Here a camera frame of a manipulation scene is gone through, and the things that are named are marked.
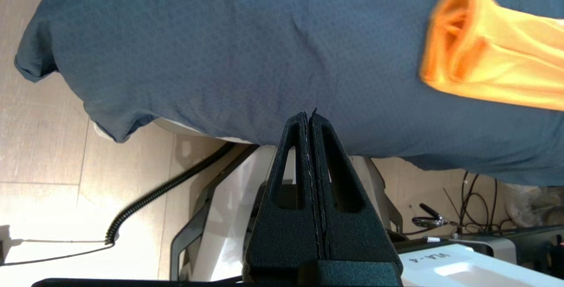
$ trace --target orange cloth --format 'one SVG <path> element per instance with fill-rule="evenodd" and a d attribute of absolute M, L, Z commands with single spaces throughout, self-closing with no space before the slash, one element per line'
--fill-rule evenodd
<path fill-rule="evenodd" d="M 458 96 L 564 111 L 564 20 L 494 0 L 439 0 L 421 79 Z"/>

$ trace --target cloth fold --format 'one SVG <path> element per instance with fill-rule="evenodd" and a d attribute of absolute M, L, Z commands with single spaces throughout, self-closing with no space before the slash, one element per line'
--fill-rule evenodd
<path fill-rule="evenodd" d="M 564 111 L 564 20 L 439 0 L 420 72 L 445 93 Z"/>

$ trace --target blue fabric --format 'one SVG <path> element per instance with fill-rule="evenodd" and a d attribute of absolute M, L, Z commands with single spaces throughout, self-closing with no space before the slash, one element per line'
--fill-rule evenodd
<path fill-rule="evenodd" d="M 347 152 L 564 185 L 561 112 L 451 96 L 418 77 L 437 0 L 43 0 L 16 56 L 58 70 L 115 140 L 159 116 L 277 144 L 298 112 Z M 554 18 L 564 0 L 497 0 Z"/>

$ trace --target textured fabric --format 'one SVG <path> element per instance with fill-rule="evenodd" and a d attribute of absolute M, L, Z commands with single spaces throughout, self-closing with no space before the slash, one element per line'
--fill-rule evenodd
<path fill-rule="evenodd" d="M 440 0 L 421 80 L 458 96 L 564 111 L 564 20 L 495 0 Z"/>
<path fill-rule="evenodd" d="M 350 154 L 564 185 L 563 114 L 437 92 L 419 80 L 438 0 L 43 0 L 16 65 L 59 70 L 117 141 L 159 116 L 277 144 L 301 111 Z M 563 0 L 497 0 L 539 16 Z"/>

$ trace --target spiral cord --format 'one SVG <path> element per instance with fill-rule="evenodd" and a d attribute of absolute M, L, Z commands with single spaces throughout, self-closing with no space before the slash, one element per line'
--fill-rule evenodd
<path fill-rule="evenodd" d="M 160 185 L 155 190 L 147 193 L 146 195 L 143 195 L 143 197 L 137 199 L 135 202 L 131 203 L 129 206 L 123 209 L 113 219 L 113 221 L 111 221 L 111 224 L 109 225 L 108 230 L 106 231 L 105 241 L 104 241 L 105 244 L 106 245 L 115 244 L 119 227 L 121 227 L 123 222 L 125 222 L 125 220 L 127 220 L 131 215 L 133 215 L 133 213 L 139 211 L 139 209 L 145 207 L 147 204 L 159 198 L 161 195 L 165 194 L 166 192 L 170 191 L 171 189 L 175 188 L 176 186 L 190 179 L 197 173 L 201 172 L 205 168 L 211 166 L 213 163 L 217 162 L 217 160 L 219 160 L 225 154 L 227 154 L 234 147 L 234 145 L 235 144 L 232 142 L 225 143 L 220 149 L 218 149 L 215 153 L 213 153 L 206 159 L 197 163 L 195 166 L 183 172 L 179 176 L 175 177 L 173 180 L 168 181 L 167 183 Z"/>

